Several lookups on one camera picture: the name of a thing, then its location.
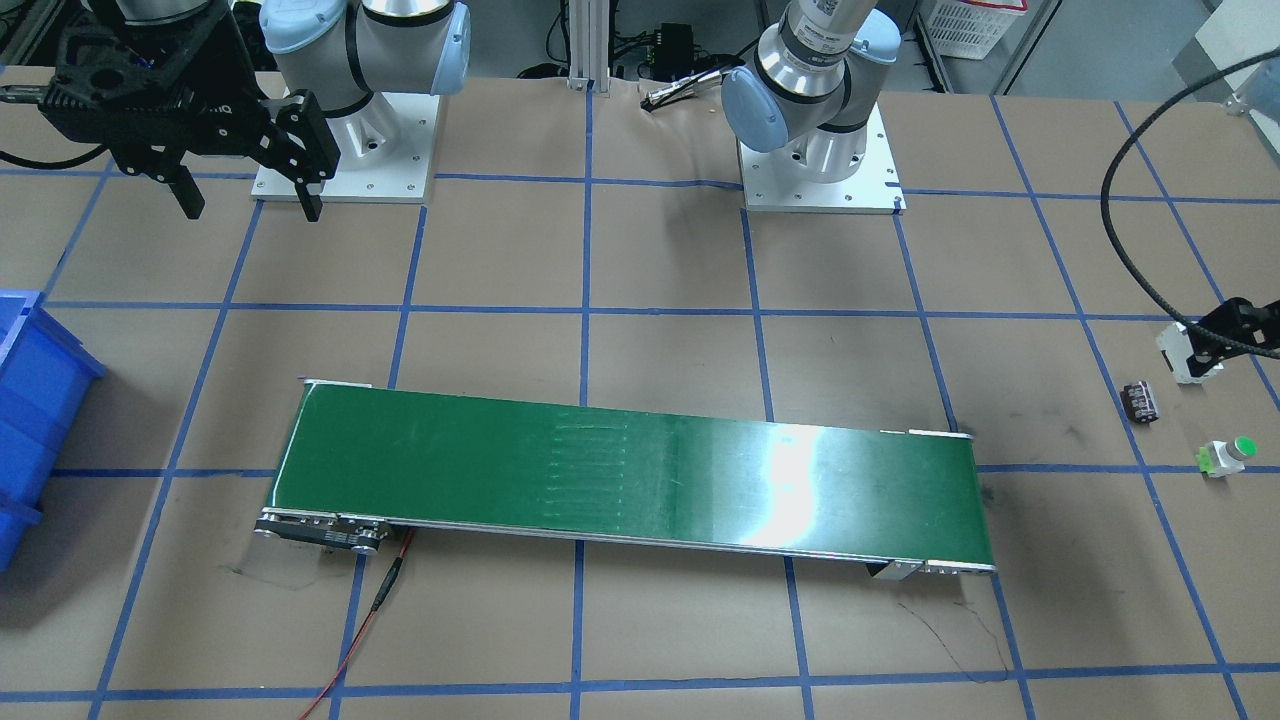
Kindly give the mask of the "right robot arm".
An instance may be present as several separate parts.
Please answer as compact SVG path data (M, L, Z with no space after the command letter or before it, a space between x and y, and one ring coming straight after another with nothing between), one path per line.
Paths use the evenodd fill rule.
M460 92L470 59L458 1L265 1L265 49L289 90L268 96L229 1L86 1L52 78L6 86L65 138L104 147L128 176L205 208L188 155L250 158L319 219L323 186L398 142L390 94Z

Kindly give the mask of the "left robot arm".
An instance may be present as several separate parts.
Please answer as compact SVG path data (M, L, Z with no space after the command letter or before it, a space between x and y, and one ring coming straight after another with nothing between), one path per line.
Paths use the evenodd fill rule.
M873 1L791 1L778 22L750 42L744 65L721 85L724 117L736 138L755 152L773 152L815 129L835 135L864 128L896 63L901 35ZM1100 190L1100 215L1119 261L1143 292L1190 336L1190 357L1210 365L1249 354L1277 357L1277 304L1229 299L1192 322L1144 277L1117 237L1111 213L1119 167L1155 122L1184 97L1239 70L1251 81L1277 76L1277 50L1236 61L1175 94L1134 128L1115 152Z

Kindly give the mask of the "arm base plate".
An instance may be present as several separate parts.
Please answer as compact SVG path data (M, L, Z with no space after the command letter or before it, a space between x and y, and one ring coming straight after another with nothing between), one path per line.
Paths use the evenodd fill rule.
M428 94L374 94L362 109L328 122L340 150L324 202L424 204L442 100Z
M888 215L906 210L881 106L851 133L814 129L772 152L739 145L750 211Z

